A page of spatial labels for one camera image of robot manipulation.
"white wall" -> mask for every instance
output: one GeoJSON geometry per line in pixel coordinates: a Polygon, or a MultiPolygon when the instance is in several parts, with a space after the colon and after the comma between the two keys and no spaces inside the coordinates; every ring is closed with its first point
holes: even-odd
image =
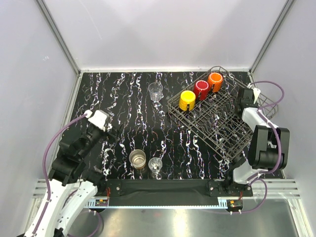
{"type": "Polygon", "coordinates": [[[81,69],[249,68],[285,0],[45,0],[81,69]]]}
{"type": "Polygon", "coordinates": [[[0,1],[0,235],[22,233],[75,81],[34,0],[0,1]]]}
{"type": "MultiPolygon", "coordinates": [[[[300,0],[271,43],[255,80],[272,80],[285,90],[285,98],[273,122],[290,130],[286,174],[296,180],[309,222],[316,234],[316,2],[300,0]]],[[[280,92],[262,86],[263,93],[277,100],[280,92]]]]}

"orange mug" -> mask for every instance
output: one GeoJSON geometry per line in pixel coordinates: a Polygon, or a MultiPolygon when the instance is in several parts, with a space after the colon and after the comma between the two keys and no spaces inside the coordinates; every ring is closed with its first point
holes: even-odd
{"type": "Polygon", "coordinates": [[[211,73],[208,76],[207,82],[210,86],[210,91],[217,92],[223,84],[223,76],[220,73],[211,73]]]}

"wire rack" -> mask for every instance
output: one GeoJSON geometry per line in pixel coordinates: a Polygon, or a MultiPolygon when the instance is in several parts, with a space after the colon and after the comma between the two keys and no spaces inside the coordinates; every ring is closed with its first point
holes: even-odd
{"type": "MultiPolygon", "coordinates": [[[[242,87],[246,87],[242,81],[226,69],[216,66],[169,99],[168,109],[177,121],[195,133],[218,155],[233,160],[241,154],[252,138],[250,127],[235,115],[237,94],[242,87]],[[190,112],[182,111],[179,108],[181,92],[193,90],[194,83],[198,80],[207,80],[211,72],[219,72],[224,77],[220,91],[209,93],[205,100],[196,101],[194,109],[190,112]]],[[[257,102],[259,106],[273,103],[262,94],[257,102]]],[[[269,119],[276,112],[277,106],[263,109],[264,115],[269,119]]]]}

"metallic floor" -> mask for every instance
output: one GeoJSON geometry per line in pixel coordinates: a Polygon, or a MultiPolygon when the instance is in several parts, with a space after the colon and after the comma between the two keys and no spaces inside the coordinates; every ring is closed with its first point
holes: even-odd
{"type": "MultiPolygon", "coordinates": [[[[244,201],[244,210],[257,203],[244,201]]],[[[242,215],[214,214],[192,209],[107,209],[96,237],[297,237],[289,205],[268,199],[257,211],[242,215]]],[[[85,237],[97,226],[97,217],[81,214],[70,234],[85,237]]]]}

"black marble table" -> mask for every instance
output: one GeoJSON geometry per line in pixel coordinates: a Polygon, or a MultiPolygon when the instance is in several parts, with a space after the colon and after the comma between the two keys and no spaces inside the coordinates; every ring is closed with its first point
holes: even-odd
{"type": "MultiPolygon", "coordinates": [[[[85,110],[101,109],[111,116],[111,126],[119,128],[117,141],[100,141],[85,159],[87,169],[101,170],[107,179],[148,179],[148,171],[131,167],[128,156],[134,149],[150,158],[161,158],[161,179],[223,178],[229,161],[223,160],[190,130],[170,117],[167,100],[189,85],[202,72],[84,73],[72,119],[85,110]],[[160,81],[163,98],[152,102],[148,85],[160,81]]],[[[247,72],[234,72],[250,82],[247,72]]],[[[78,136],[87,127],[77,122],[64,135],[78,136]]],[[[278,172],[272,177],[281,178],[278,172]]]]}

